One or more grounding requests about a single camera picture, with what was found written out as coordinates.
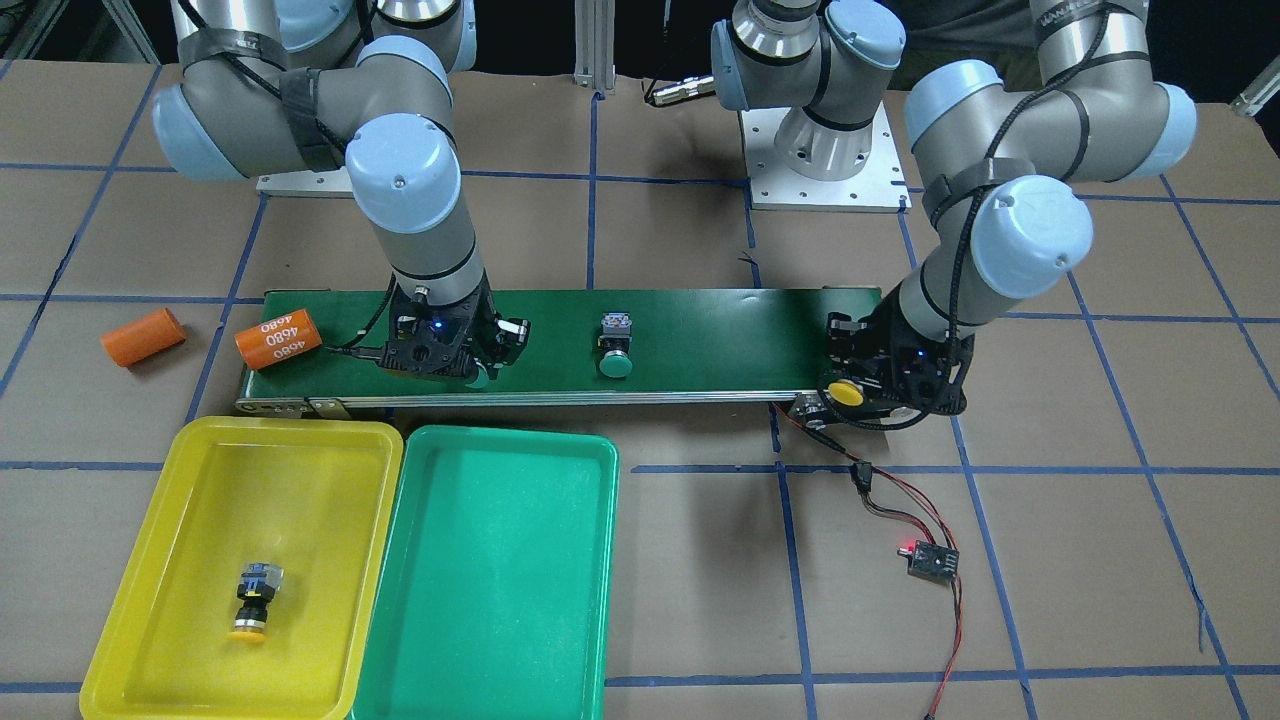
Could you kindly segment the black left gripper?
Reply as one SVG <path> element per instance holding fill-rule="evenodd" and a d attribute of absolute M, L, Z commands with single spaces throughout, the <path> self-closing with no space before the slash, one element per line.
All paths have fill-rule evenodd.
<path fill-rule="evenodd" d="M 847 314 L 828 313 L 826 352 L 832 368 L 826 379 L 860 383 L 867 402 L 845 407 L 826 396 L 826 410 L 865 430 L 905 429 L 929 414 L 956 416 L 966 409 L 963 382 L 974 343 L 970 337 L 950 347 L 916 333 L 896 295 L 858 322 Z"/>

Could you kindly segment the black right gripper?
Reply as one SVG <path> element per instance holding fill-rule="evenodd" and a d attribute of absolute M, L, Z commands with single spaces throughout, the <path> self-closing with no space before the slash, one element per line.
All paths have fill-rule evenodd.
<path fill-rule="evenodd" d="M 388 337 L 378 348 L 375 364 L 401 375 L 465 383 L 480 361 L 494 380 L 495 366 L 509 366 L 520 359 L 530 331 L 527 319 L 498 318 L 488 281 L 445 306 L 431 306 L 422 297 L 411 299 L 394 288 Z"/>

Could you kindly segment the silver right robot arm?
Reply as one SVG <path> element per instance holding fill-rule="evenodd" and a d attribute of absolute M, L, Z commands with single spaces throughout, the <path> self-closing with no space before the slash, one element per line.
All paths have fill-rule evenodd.
<path fill-rule="evenodd" d="M 477 54 L 471 1 L 174 1 L 183 78 L 154 102 L 196 181 L 346 169 L 390 266 L 387 341 L 338 354 L 477 388 L 529 342 L 494 307 L 457 158 L 448 76 Z"/>

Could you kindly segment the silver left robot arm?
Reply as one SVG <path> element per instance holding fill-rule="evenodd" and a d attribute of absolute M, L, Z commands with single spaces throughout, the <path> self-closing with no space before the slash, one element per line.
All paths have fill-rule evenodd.
<path fill-rule="evenodd" d="M 1156 82 L 1143 1 L 1034 1 L 1043 87 L 1007 91 L 988 63 L 948 63 L 904 105 L 923 208 L 940 245 L 876 309 L 826 323 L 831 369 L 797 396 L 810 428 L 864 430 L 964 411 L 977 331 L 1052 288 L 1089 252 L 1075 182 L 1157 176 L 1196 137 L 1188 94 Z M 710 32 L 721 104 L 783 108 L 783 163 L 817 181 L 860 169 L 906 32 L 874 1 L 740 1 Z"/>

